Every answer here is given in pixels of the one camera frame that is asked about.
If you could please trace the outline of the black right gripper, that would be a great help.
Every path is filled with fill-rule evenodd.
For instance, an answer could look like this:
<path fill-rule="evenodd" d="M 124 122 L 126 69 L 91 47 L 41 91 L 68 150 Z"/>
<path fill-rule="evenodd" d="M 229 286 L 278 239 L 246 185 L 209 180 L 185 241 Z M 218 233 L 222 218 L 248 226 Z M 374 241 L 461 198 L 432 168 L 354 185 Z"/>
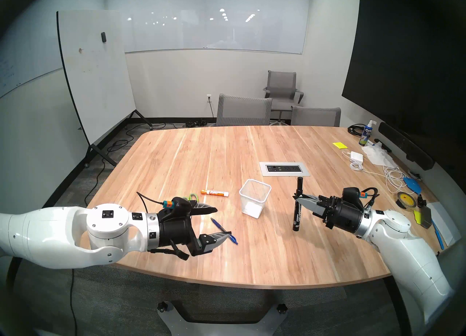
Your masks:
<path fill-rule="evenodd" d="M 312 194 L 294 194 L 293 198 L 301 206 L 323 219 L 323 223 L 329 229 L 337 227 L 354 234 L 361 224 L 364 207 L 359 198 L 349 200 Z"/>

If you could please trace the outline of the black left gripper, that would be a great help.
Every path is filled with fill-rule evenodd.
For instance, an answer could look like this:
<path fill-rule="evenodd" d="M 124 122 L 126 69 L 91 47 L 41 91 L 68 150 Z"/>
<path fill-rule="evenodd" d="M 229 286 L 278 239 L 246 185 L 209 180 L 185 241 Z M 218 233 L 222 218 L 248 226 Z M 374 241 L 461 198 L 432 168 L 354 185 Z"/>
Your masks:
<path fill-rule="evenodd" d="M 191 215 L 207 215 L 218 212 L 216 207 L 208 204 L 196 204 L 191 211 L 175 211 L 162 209 L 157 213 L 159 224 L 158 253 L 187 256 L 177 245 L 186 245 L 192 256 L 204 255 L 219 247 L 229 238 L 231 232 L 200 234 L 198 238 L 192 229 Z"/>

